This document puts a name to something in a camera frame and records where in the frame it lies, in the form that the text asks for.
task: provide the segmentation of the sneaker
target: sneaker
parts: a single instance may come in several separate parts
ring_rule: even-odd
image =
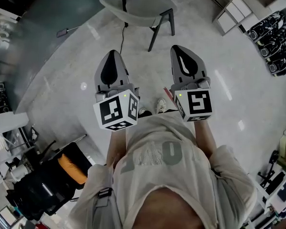
[[[147,110],[147,109],[145,109],[145,108],[139,109],[139,115],[143,114],[146,110]]]
[[[157,103],[157,114],[164,113],[166,111],[166,101],[160,98]]]

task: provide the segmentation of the chair leg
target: chair leg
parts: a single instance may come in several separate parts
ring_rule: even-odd
[[[157,27],[155,28],[154,32],[153,32],[153,38],[152,38],[152,41],[151,41],[151,44],[149,45],[149,48],[148,48],[148,51],[150,52],[153,48],[153,43],[154,41],[156,40],[156,37],[158,35],[158,31],[160,29],[160,26],[161,26],[161,23],[157,25]]]
[[[169,22],[171,24],[172,36],[175,36],[175,22],[174,22],[174,12],[173,10],[168,14]]]

